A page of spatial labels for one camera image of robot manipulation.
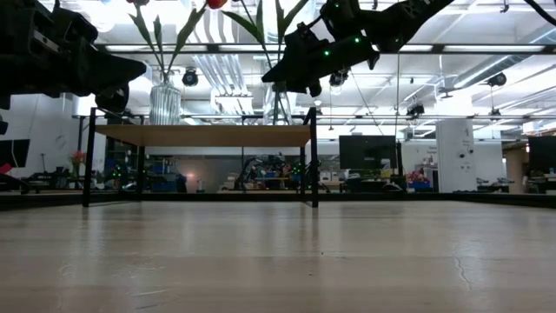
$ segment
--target white pillar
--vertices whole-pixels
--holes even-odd
[[[473,121],[451,119],[436,124],[440,192],[477,190]]]

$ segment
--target robotic arm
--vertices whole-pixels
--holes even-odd
[[[349,68],[367,61],[370,70],[380,51],[395,52],[406,44],[430,17],[453,0],[406,0],[384,11],[361,10],[357,0],[327,0],[321,15],[309,25],[300,23],[285,36],[283,59],[263,77],[265,83],[285,82],[284,91],[321,94],[319,78],[345,79]],[[320,19],[334,42],[319,40],[311,31]]]
[[[60,7],[50,13],[38,0],[0,2],[0,101],[10,96],[43,93],[59,97],[91,93],[106,110],[121,112],[129,97],[128,82],[145,72],[137,61],[98,51],[98,32],[81,14]]]

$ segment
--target glass vase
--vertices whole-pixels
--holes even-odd
[[[273,91],[272,86],[267,92],[262,105],[262,120],[265,125],[291,125],[292,111],[285,91]]]
[[[151,125],[179,125],[182,92],[170,82],[162,82],[150,90]]]

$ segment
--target shelf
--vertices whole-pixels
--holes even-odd
[[[303,147],[308,126],[98,125],[96,132],[149,147]]]

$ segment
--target green leaf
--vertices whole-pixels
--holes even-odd
[[[259,0],[259,5],[257,6],[256,23],[257,32],[261,36],[261,39],[263,39],[262,36],[264,34],[264,25],[262,24],[262,0]]]
[[[160,59],[161,59],[161,66],[162,70],[164,70],[164,53],[162,52],[162,24],[160,23],[160,17],[156,16],[155,21],[153,22],[155,25],[155,40],[156,45],[158,46],[158,51],[160,52]]]
[[[189,14],[188,21],[185,23],[185,25],[183,25],[182,29],[177,34],[177,39],[175,40],[175,49],[174,49],[174,53],[172,53],[172,60],[170,61],[169,68],[172,67],[172,64],[174,64],[175,57],[177,57],[177,54],[182,50],[189,36],[195,29],[195,26],[201,20],[202,15],[205,13],[206,6],[207,3],[205,3],[202,6],[201,10],[198,12],[197,9],[193,9],[191,11],[191,14]]]
[[[284,9],[281,7],[280,0],[275,0],[275,6],[276,6],[276,25],[278,26],[278,39],[281,42],[280,23],[284,19]]]
[[[153,42],[150,40],[149,30],[147,30],[147,25],[145,25],[145,20],[142,18],[141,9],[138,5],[136,5],[136,11],[136,17],[132,16],[131,14],[129,14],[129,17],[131,17],[133,23],[137,26],[137,29],[139,30],[139,33],[141,33],[142,38],[145,39],[149,47],[153,50],[153,52],[155,52]]]
[[[248,21],[247,19],[241,17],[239,14],[236,14],[234,12],[223,11],[222,14],[225,15],[226,17],[233,19],[236,23],[240,24],[241,27],[243,27],[243,29],[245,29],[249,34],[251,34],[251,36],[253,36],[253,38],[256,39],[258,43],[264,44],[264,41],[262,40],[263,39],[262,33],[260,33],[257,27],[253,25],[250,21]]]
[[[162,25],[160,23],[160,17],[156,16],[155,21],[153,22],[155,25],[155,39],[156,45],[158,46],[158,50],[162,53]]]
[[[288,12],[288,14],[286,15],[286,18],[284,18],[283,20],[281,20],[278,24],[278,37],[280,38],[284,38],[284,36],[286,36],[286,31],[288,30],[289,25],[292,23],[292,21],[294,20],[294,17],[297,15],[297,13],[299,13],[299,11],[301,9],[303,9],[303,7],[305,6],[305,4],[307,4],[307,2],[309,2],[309,0],[300,0],[300,2],[298,2],[295,7]]]

